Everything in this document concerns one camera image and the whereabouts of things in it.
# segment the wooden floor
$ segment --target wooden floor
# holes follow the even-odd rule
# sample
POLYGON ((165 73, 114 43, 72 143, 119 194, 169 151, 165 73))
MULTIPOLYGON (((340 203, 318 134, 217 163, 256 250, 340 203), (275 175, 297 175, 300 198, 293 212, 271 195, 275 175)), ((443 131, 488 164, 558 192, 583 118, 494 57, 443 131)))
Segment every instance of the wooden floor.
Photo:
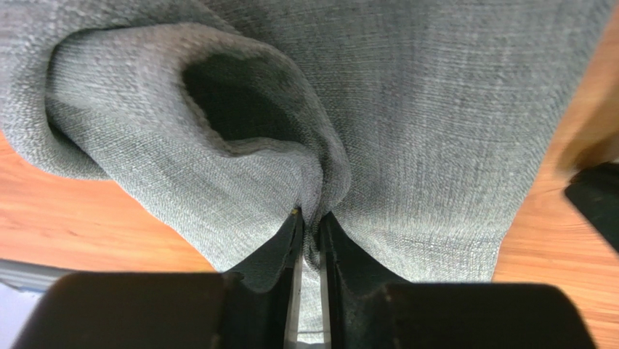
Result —
MULTIPOLYGON (((601 348, 619 348, 619 257, 562 196, 575 166, 619 156, 619 11, 501 247, 495 281, 559 286, 601 348)), ((84 270, 212 270, 112 182, 26 164, 0 136, 0 258, 84 270)))

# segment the orange wood grain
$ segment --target orange wood grain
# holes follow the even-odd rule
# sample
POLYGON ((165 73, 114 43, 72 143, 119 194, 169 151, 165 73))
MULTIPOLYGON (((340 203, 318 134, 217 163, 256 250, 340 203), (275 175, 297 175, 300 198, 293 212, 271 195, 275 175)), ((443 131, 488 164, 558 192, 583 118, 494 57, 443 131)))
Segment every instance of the orange wood grain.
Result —
POLYGON ((44 173, 2 136, 0 258, 82 270, 213 270, 114 182, 44 173))
POLYGON ((501 246, 495 281, 560 287, 600 348, 619 348, 619 257, 562 191, 575 168, 619 158, 619 9, 501 246))
MULTIPOLYGON (((562 190, 579 164, 619 155, 619 10, 508 232, 495 281, 559 286, 601 348, 619 348, 619 257, 562 190)), ((0 258, 84 270, 212 270, 113 182, 44 174, 0 136, 0 258)))

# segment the gray textured cloth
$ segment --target gray textured cloth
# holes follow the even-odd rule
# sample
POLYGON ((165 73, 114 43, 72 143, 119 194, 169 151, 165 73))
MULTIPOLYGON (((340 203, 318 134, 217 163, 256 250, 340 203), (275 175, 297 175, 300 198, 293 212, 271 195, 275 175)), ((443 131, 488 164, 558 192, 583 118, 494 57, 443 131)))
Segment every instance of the gray textured cloth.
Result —
MULTIPOLYGON (((0 0, 1 126, 44 171, 115 180, 218 270, 300 206, 409 280, 489 281, 611 7, 0 0)), ((302 297, 319 341, 311 268, 302 297)))

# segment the gray fabric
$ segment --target gray fabric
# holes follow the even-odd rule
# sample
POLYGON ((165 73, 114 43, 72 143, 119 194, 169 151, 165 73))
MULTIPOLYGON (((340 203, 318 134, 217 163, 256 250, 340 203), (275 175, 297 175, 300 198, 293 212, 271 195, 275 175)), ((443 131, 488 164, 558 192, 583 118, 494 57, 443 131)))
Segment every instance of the gray fabric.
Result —
MULTIPOLYGON (((115 180, 218 270, 300 206, 409 280, 489 281, 611 7, 0 0, 1 126, 44 171, 115 180)), ((302 293, 299 339, 320 341, 308 265, 302 293)))

